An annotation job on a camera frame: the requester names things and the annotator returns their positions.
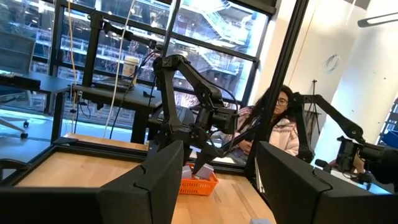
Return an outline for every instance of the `white pillar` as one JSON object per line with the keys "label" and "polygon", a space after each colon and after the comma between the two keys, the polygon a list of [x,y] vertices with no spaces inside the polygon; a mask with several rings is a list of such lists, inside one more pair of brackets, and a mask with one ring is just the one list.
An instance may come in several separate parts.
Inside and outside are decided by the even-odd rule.
{"label": "white pillar", "polygon": [[[372,0],[366,18],[398,12],[397,0]],[[361,28],[331,104],[360,125],[376,143],[398,90],[398,22]],[[342,136],[328,116],[315,148],[316,158],[336,158]]]}

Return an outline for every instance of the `desk leg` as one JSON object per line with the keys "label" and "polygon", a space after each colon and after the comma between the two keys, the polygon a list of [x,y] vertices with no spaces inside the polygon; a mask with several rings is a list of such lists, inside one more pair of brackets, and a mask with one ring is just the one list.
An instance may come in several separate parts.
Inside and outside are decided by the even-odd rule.
{"label": "desk leg", "polygon": [[136,111],[132,123],[131,142],[145,144],[145,133],[147,129],[149,114]]}
{"label": "desk leg", "polygon": [[57,140],[61,135],[64,107],[65,107],[65,99],[63,97],[63,92],[57,93],[57,95],[55,96],[55,108],[54,108],[54,117],[52,121],[51,143]]}

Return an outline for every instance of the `orange basket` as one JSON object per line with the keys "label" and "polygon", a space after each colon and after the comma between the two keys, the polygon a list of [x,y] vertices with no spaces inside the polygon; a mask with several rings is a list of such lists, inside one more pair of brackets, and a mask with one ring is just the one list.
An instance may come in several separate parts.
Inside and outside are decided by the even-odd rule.
{"label": "orange basket", "polygon": [[218,179],[214,172],[209,180],[182,179],[180,184],[180,194],[190,195],[211,195],[218,184]]}

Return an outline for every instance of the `chair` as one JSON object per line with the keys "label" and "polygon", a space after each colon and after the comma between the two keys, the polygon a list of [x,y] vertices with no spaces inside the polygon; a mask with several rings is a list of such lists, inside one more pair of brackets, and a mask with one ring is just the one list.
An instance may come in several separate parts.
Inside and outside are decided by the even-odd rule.
{"label": "chair", "polygon": [[[28,74],[32,61],[35,40],[8,32],[0,32],[0,73]],[[0,105],[16,101],[25,96],[32,104],[30,91],[8,86],[0,86]],[[24,121],[24,128],[29,126],[26,119],[0,117],[0,124],[22,132],[21,138],[27,138],[25,129],[13,125],[10,121]]]}

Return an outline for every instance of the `person's hand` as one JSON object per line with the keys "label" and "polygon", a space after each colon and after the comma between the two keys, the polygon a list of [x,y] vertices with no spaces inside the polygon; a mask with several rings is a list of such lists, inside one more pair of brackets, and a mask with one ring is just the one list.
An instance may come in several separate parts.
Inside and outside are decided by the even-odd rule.
{"label": "person's hand", "polygon": [[245,155],[249,155],[251,145],[252,145],[252,142],[249,142],[246,140],[243,140],[238,144],[238,146],[242,149],[242,151],[243,151],[243,153],[245,153]]}
{"label": "person's hand", "polygon": [[358,171],[359,174],[365,173],[365,162],[359,158],[358,154],[354,157],[353,168]]}

